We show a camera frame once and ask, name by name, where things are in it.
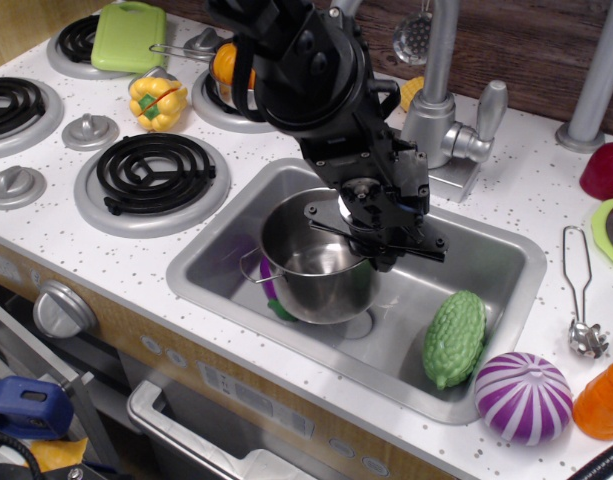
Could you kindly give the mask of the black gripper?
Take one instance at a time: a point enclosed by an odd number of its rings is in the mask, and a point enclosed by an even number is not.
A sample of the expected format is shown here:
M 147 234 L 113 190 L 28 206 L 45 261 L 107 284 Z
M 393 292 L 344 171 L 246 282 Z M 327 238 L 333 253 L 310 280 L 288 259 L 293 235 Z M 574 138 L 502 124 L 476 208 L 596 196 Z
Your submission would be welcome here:
M 311 228 L 345 238 L 353 254 L 387 272 L 405 255 L 445 260 L 449 241 L 426 218 L 429 209 L 427 184 L 407 190 L 360 177 L 341 184 L 330 199 L 308 202 L 304 215 Z

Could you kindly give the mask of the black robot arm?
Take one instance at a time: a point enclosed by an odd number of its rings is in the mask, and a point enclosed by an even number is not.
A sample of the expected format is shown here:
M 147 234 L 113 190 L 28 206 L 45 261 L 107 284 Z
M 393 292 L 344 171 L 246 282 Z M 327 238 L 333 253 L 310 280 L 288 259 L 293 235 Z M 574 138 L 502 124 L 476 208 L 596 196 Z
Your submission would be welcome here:
M 443 260 L 447 239 L 427 220 L 426 158 L 387 124 L 400 90 L 375 78 L 356 22 L 308 1 L 210 1 L 206 9 L 234 34 L 237 109 L 292 136 L 337 193 L 306 206 L 311 227 L 344 236 L 381 271 L 406 254 Z

